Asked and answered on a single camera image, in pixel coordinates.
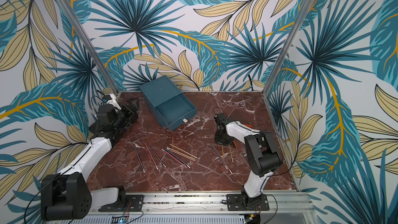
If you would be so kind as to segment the teal top drawer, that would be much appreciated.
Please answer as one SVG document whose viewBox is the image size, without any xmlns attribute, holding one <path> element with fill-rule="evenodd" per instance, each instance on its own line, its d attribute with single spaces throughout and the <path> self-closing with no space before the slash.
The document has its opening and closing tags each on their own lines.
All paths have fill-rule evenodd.
<svg viewBox="0 0 398 224">
<path fill-rule="evenodd" d="M 179 94 L 156 106 L 155 113 L 161 127 L 170 131 L 187 123 L 198 113 L 196 106 L 184 94 Z"/>
</svg>

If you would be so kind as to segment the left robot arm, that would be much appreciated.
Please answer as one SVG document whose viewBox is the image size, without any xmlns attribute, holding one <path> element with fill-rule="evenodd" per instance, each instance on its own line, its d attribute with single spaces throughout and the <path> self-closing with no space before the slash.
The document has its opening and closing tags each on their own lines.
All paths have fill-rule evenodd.
<svg viewBox="0 0 398 224">
<path fill-rule="evenodd" d="M 120 104 L 114 94 L 103 96 L 104 104 L 89 127 L 88 145 L 64 169 L 47 175 L 41 183 L 40 215 L 43 221 L 76 220 L 98 208 L 123 208 L 129 204 L 122 186 L 91 191 L 87 180 L 100 160 L 117 144 L 126 129 L 138 119 L 139 99 Z"/>
</svg>

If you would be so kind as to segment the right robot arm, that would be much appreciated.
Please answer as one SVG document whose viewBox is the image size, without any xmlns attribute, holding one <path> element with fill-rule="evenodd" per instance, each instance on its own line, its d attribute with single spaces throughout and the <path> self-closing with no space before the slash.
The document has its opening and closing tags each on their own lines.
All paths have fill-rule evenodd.
<svg viewBox="0 0 398 224">
<path fill-rule="evenodd" d="M 244 201 L 260 199 L 269 177 L 283 164 L 274 136 L 270 131 L 255 130 L 230 119 L 224 113 L 216 114 L 215 122 L 215 143 L 230 146 L 238 140 L 245 145 L 251 171 L 242 191 Z"/>
</svg>

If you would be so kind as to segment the teal three-drawer cabinet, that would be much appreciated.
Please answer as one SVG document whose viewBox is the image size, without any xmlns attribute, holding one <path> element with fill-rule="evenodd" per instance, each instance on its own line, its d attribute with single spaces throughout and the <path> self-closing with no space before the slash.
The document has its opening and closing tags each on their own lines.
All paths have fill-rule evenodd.
<svg viewBox="0 0 398 224">
<path fill-rule="evenodd" d="M 167 76 L 141 85 L 140 90 L 155 118 L 157 118 L 154 109 L 156 106 L 182 93 Z"/>
</svg>

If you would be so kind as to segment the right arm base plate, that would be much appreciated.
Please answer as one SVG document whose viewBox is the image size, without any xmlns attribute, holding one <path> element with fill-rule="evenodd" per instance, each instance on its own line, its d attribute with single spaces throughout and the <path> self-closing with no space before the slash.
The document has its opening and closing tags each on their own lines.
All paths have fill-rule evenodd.
<svg viewBox="0 0 398 224">
<path fill-rule="evenodd" d="M 228 211 L 269 211 L 269 204 L 265 194 L 250 198 L 244 192 L 228 194 L 223 201 Z"/>
</svg>

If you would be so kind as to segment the aluminium front rail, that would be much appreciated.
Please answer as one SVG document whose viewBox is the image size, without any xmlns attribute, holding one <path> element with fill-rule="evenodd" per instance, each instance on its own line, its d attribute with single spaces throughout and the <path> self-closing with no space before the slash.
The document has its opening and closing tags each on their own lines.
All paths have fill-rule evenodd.
<svg viewBox="0 0 398 224">
<path fill-rule="evenodd" d="M 318 224 L 315 206 L 304 192 L 266 191 L 269 211 L 228 211 L 223 201 L 239 191 L 139 192 L 140 212 L 90 211 L 83 219 L 66 224 L 110 224 L 114 216 L 128 216 L 127 224 Z"/>
</svg>

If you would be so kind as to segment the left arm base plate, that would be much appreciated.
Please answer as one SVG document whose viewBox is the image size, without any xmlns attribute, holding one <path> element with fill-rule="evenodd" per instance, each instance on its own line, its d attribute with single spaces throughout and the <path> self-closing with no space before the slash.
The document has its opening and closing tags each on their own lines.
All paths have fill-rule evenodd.
<svg viewBox="0 0 398 224">
<path fill-rule="evenodd" d="M 99 212 L 140 212 L 144 203 L 144 195 L 127 195 L 122 200 L 104 205 Z"/>
</svg>

